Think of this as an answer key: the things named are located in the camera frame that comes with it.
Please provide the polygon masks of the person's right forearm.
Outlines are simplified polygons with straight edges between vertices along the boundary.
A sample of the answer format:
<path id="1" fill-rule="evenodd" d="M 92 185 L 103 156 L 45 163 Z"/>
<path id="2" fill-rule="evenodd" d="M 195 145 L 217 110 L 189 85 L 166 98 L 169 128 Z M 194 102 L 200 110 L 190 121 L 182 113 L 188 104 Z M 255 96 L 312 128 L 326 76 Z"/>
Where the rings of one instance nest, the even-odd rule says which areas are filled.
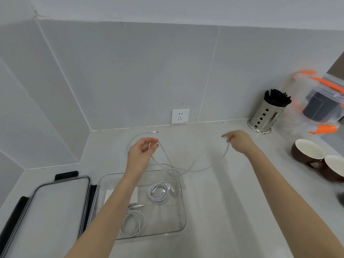
<path id="1" fill-rule="evenodd" d="M 344 258 L 344 246 L 335 234 L 267 156 L 257 147 L 245 156 L 294 258 Z"/>

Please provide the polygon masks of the person's left forearm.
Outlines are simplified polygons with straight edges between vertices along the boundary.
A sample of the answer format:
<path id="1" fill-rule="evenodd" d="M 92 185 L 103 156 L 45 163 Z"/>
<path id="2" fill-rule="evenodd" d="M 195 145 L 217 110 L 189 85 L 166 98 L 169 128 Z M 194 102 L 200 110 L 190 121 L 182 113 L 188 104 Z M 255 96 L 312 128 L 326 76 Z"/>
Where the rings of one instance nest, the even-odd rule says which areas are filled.
<path id="1" fill-rule="evenodd" d="M 126 169 L 107 202 L 64 258 L 109 258 L 143 169 Z"/>

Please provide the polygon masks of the dark grey cup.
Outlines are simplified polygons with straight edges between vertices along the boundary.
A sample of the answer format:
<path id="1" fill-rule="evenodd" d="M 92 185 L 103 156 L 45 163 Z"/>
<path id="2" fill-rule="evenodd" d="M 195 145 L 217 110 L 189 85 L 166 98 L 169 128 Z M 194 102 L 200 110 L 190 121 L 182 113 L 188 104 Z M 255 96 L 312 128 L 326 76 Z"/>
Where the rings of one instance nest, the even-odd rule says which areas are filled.
<path id="1" fill-rule="evenodd" d="M 327 122 L 338 115 L 342 102 L 334 100 L 332 95 L 327 96 L 321 92 L 312 90 L 307 96 L 307 105 L 302 114 L 308 119 L 316 122 Z"/>

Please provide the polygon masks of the person's left hand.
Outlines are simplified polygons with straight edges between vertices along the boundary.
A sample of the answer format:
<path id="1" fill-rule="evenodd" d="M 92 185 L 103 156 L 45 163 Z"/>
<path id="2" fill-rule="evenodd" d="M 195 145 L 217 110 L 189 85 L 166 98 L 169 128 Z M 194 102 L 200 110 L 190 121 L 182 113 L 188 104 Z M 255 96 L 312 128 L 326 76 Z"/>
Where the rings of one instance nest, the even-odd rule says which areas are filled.
<path id="1" fill-rule="evenodd" d="M 141 176 L 158 147 L 159 143 L 150 147 L 142 147 L 142 138 L 138 140 L 128 151 L 125 175 L 130 177 Z"/>

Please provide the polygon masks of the bundle of black chopsticks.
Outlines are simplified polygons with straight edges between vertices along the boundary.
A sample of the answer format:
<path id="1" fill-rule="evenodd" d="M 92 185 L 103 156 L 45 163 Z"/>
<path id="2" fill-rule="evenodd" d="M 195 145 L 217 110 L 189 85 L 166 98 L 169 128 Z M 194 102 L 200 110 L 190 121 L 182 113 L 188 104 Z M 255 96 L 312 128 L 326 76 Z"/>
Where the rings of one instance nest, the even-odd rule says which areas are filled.
<path id="1" fill-rule="evenodd" d="M 282 93 L 278 89 L 271 89 L 265 91 L 264 100 L 272 106 L 281 108 L 285 108 L 292 102 L 291 96 L 288 96 L 286 92 Z"/>

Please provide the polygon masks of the white wall socket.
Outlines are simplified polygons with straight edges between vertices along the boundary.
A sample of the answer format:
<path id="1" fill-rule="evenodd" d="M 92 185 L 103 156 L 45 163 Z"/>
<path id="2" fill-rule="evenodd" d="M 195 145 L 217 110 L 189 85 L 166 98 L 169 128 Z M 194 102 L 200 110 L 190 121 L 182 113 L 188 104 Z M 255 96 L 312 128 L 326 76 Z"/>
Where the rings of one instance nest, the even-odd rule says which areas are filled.
<path id="1" fill-rule="evenodd" d="M 173 109 L 171 124 L 188 123 L 190 109 Z"/>

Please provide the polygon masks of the white charger adapter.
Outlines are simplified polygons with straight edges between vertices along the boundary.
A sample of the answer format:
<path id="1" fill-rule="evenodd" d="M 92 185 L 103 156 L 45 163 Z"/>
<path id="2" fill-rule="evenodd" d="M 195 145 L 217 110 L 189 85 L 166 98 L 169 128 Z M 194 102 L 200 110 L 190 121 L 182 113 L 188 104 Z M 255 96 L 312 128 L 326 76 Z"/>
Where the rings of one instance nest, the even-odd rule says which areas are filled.
<path id="1" fill-rule="evenodd" d="M 109 197 L 111 196 L 113 191 L 114 191 L 114 189 L 110 189 L 110 190 L 106 191 L 105 199 L 104 199 L 104 204 L 107 202 L 107 200 L 109 199 Z M 128 205 L 129 207 L 138 204 L 138 196 L 139 196 L 139 192 L 138 192 L 138 187 L 136 186 L 134 188 L 134 191 L 133 191 L 132 195 L 131 195 L 130 202 L 129 202 L 129 205 Z"/>

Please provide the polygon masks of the clear container with orange clips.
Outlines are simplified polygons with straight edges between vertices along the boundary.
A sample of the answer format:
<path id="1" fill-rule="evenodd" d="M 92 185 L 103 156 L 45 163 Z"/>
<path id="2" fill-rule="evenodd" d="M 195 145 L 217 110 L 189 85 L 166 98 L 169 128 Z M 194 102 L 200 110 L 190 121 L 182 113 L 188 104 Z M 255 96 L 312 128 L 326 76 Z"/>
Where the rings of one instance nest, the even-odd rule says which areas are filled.
<path id="1" fill-rule="evenodd" d="M 342 108 L 338 115 L 327 122 L 316 122 L 302 114 L 307 105 L 306 96 L 312 91 L 321 92 L 324 95 L 332 95 L 334 100 L 342 102 Z M 285 128 L 292 133 L 306 131 L 312 135 L 333 134 L 340 127 L 340 119 L 344 117 L 344 80 L 331 74 L 318 77 L 316 71 L 300 71 L 293 76 L 293 81 L 286 90 L 291 96 L 291 104 L 284 111 L 283 121 Z"/>

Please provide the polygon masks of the clear glass storage container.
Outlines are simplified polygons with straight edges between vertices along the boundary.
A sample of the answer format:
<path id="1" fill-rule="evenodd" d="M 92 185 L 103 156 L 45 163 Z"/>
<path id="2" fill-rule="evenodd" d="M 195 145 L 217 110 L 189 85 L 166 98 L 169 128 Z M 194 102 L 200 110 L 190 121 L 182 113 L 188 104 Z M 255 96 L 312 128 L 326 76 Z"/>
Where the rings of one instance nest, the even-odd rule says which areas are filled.
<path id="1" fill-rule="evenodd" d="M 182 185 L 174 169 L 145 171 L 138 187 L 138 204 L 128 207 L 118 240 L 179 233 L 187 223 Z"/>

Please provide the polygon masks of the perforated steel utensil holder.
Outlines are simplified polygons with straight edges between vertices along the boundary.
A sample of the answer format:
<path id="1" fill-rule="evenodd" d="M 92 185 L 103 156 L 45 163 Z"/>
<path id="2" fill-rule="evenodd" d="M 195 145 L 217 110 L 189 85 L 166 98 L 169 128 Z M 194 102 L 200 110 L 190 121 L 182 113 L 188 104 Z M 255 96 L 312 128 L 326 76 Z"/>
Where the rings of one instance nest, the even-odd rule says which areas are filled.
<path id="1" fill-rule="evenodd" d="M 286 106 L 277 107 L 263 100 L 253 117 L 247 121 L 247 126 L 256 133 L 269 134 L 285 108 Z"/>

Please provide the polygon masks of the person's right hand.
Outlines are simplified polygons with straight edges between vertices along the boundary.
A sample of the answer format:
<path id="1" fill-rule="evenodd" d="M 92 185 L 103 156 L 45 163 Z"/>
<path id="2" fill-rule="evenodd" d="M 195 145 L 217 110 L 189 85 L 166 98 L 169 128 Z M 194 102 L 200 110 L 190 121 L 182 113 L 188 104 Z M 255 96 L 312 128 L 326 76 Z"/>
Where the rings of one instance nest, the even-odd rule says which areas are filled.
<path id="1" fill-rule="evenodd" d="M 233 130 L 237 131 L 237 143 L 231 144 L 232 148 L 239 153 L 248 156 L 252 153 L 259 151 L 257 145 L 253 142 L 249 134 L 243 130 Z"/>

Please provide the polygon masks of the brown mug with white inside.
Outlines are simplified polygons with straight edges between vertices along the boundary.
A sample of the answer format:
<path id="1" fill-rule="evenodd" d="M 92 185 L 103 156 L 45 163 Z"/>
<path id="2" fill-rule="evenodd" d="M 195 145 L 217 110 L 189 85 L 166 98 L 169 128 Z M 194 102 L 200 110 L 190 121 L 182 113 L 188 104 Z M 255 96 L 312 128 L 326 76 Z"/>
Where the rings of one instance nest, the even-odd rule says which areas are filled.
<path id="1" fill-rule="evenodd" d="M 321 161 L 319 173 L 330 182 L 344 183 L 344 158 L 327 155 Z"/>
<path id="2" fill-rule="evenodd" d="M 297 139 L 291 147 L 291 156 L 312 169 L 324 167 L 325 152 L 319 145 L 310 140 Z"/>

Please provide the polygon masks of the clear lid with black clips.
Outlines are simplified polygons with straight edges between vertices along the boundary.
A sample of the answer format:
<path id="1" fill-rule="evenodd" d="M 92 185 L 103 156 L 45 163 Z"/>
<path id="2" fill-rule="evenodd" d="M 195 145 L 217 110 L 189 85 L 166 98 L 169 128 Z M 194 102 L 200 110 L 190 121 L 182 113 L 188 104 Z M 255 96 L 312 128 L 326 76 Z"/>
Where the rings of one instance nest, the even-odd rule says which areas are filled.
<path id="1" fill-rule="evenodd" d="M 0 233 L 0 258 L 64 258 L 86 229 L 95 189 L 73 171 L 20 197 Z"/>

